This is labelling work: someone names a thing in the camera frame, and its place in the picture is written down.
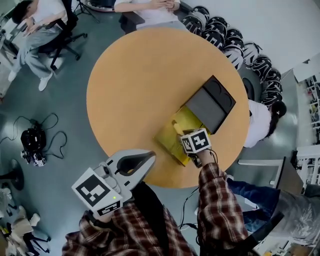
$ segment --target person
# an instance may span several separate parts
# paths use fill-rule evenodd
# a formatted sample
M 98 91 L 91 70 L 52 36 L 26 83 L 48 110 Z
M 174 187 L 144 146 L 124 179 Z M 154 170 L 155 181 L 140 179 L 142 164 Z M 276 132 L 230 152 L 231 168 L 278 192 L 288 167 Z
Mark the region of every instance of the person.
M 22 65 L 27 64 L 31 71 L 40 78 L 39 90 L 43 91 L 53 72 L 39 59 L 38 48 L 51 42 L 62 31 L 56 24 L 46 29 L 46 25 L 61 19 L 67 24 L 68 16 L 61 0 L 24 0 L 13 10 L 12 20 L 16 24 L 26 21 L 25 41 L 20 48 L 8 80 L 12 82 Z
M 198 157 L 203 166 L 197 215 L 201 255 L 224 255 L 245 240 L 248 232 L 236 197 L 227 186 L 226 174 L 209 150 L 199 152 Z M 80 231 L 66 235 L 62 255 L 196 255 L 170 212 L 144 182 L 133 189 L 132 195 L 134 202 L 100 217 L 98 226 L 85 213 Z M 248 251 L 242 255 L 257 254 Z
M 188 31 L 173 13 L 179 7 L 180 0 L 116 0 L 114 3 L 115 12 L 135 12 L 145 20 L 136 26 L 137 30 L 167 27 Z
M 282 101 L 277 101 L 268 109 L 265 105 L 249 99 L 250 126 L 244 147 L 252 148 L 258 141 L 270 137 L 276 130 L 279 119 L 287 112 Z
M 268 186 L 235 181 L 231 176 L 229 177 L 227 183 L 232 192 L 259 207 L 257 210 L 243 212 L 245 227 L 248 231 L 257 231 L 272 216 L 281 212 L 284 217 L 270 235 L 306 241 L 313 241 L 317 237 L 320 230 L 319 186 L 308 185 L 304 194 L 293 195 Z

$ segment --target plaid shirt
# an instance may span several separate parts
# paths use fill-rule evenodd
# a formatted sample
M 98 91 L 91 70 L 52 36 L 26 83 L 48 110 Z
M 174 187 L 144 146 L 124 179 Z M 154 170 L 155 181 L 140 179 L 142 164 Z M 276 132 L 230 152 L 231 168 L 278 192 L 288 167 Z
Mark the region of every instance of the plaid shirt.
M 232 249 L 248 236 L 237 200 L 225 181 L 226 174 L 209 163 L 199 175 L 198 236 L 200 244 L 210 248 Z M 163 207 L 169 241 L 169 255 L 193 256 L 176 222 Z M 110 228 L 97 229 L 82 217 L 80 231 L 66 236 L 63 256 L 163 256 L 157 237 L 134 202 L 118 209 L 112 216 Z

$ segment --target white shirt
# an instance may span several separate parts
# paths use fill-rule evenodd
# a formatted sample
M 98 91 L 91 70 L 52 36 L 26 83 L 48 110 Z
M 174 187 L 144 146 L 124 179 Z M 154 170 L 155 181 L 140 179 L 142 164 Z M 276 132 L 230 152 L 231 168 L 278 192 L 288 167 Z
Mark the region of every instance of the white shirt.
M 116 0 L 114 6 L 120 3 L 132 3 L 132 4 L 146 4 L 150 3 L 151 0 Z M 141 18 L 145 20 L 145 23 L 139 24 L 136 27 L 142 28 L 144 26 L 156 25 L 160 23 L 176 22 L 178 17 L 172 12 L 168 11 L 167 8 L 161 7 L 159 9 L 149 10 L 137 10 L 135 11 Z
M 66 8 L 61 0 L 39 0 L 35 13 L 32 15 L 34 22 L 38 23 L 52 15 L 57 15 L 65 11 L 64 17 L 61 19 L 67 24 L 68 16 Z
M 249 99 L 249 109 L 252 115 L 248 135 L 244 143 L 245 148 L 254 147 L 258 141 L 268 135 L 271 121 L 271 113 L 265 105 Z

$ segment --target sneaker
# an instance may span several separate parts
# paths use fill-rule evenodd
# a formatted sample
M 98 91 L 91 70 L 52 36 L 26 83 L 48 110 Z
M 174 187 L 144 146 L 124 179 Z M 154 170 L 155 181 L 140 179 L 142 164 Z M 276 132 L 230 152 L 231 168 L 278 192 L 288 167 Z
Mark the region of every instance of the sneaker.
M 230 175 L 230 174 L 228 174 L 227 176 L 226 176 L 226 179 L 231 179 L 231 180 L 235 180 L 235 178 L 232 176 L 232 175 Z
M 38 224 L 39 221 L 40 221 L 40 216 L 38 214 L 36 214 L 36 213 L 33 214 L 32 218 L 29 220 L 30 225 L 32 227 L 35 227 Z
M 11 83 L 13 80 L 15 80 L 15 78 L 17 77 L 17 74 L 16 72 L 14 71 L 11 71 L 10 74 L 9 74 L 9 77 L 8 77 L 8 80 L 9 82 Z
M 48 76 L 48 77 L 45 77 L 45 78 L 41 78 L 40 79 L 40 84 L 39 84 L 39 91 L 42 92 L 44 89 L 46 89 L 47 87 L 47 84 L 50 80 L 50 78 L 52 78 L 53 76 L 53 72 L 51 72 L 51 74 Z

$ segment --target table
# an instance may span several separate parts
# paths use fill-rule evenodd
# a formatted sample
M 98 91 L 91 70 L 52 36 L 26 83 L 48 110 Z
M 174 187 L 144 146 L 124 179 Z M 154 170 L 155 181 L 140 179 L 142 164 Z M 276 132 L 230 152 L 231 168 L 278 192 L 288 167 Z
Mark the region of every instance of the table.
M 246 90 L 224 54 L 188 31 L 142 29 L 121 37 L 100 56 L 86 95 L 90 125 L 100 146 L 109 156 L 123 149 L 153 150 L 156 164 L 145 178 L 147 183 L 197 186 L 200 169 L 192 162 L 179 165 L 153 137 L 212 75 L 236 101 L 218 132 L 210 136 L 225 171 L 247 137 Z

